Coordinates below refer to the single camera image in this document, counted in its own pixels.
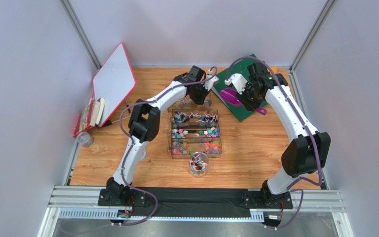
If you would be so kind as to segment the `purple plastic scoop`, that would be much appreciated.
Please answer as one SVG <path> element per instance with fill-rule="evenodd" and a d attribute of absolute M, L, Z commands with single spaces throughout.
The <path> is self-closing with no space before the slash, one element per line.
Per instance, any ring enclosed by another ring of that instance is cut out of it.
<path fill-rule="evenodd" d="M 239 101 L 237 98 L 237 95 L 238 95 L 237 91 L 234 91 L 230 88 L 225 88 L 220 91 L 220 96 L 224 101 L 236 107 L 241 107 L 242 105 L 245 107 L 246 106 L 245 103 Z M 261 106 L 255 108 L 255 112 L 260 113 L 262 115 L 267 114 L 267 110 Z"/>

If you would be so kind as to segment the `clear plastic cup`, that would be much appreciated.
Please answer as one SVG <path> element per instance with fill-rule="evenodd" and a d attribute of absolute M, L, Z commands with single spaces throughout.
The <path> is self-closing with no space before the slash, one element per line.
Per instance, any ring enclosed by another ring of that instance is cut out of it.
<path fill-rule="evenodd" d="M 207 174 L 209 158 L 206 153 L 195 152 L 189 158 L 189 171 L 194 177 L 202 177 Z"/>

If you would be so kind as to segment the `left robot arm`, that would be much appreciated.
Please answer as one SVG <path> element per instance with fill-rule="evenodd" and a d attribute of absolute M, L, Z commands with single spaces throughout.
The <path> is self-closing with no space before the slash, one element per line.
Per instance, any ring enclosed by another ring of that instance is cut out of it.
<path fill-rule="evenodd" d="M 176 76 L 160 93 L 148 100 L 137 100 L 130 105 L 132 114 L 128 122 L 129 130 L 122 132 L 128 137 L 128 142 L 120 165 L 107 181 L 106 199 L 117 204 L 126 204 L 134 173 L 139 159 L 146 151 L 147 145 L 159 132 L 161 115 L 176 101 L 190 96 L 196 104 L 202 104 L 211 88 L 218 80 L 217 67 L 211 67 L 207 72 L 192 66 L 190 71 Z"/>

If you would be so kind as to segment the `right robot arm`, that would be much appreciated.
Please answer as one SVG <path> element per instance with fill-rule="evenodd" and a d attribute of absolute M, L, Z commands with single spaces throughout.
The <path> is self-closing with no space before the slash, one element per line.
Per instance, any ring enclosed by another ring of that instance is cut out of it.
<path fill-rule="evenodd" d="M 263 62 L 247 67 L 248 81 L 238 92 L 238 100 L 249 111 L 256 111 L 266 101 L 277 113 L 289 138 L 289 146 L 281 156 L 282 167 L 264 184 L 270 195 L 287 192 L 307 175 L 318 172 L 320 186 L 331 138 L 319 132 L 294 101 L 290 88 L 281 74 L 275 74 Z"/>

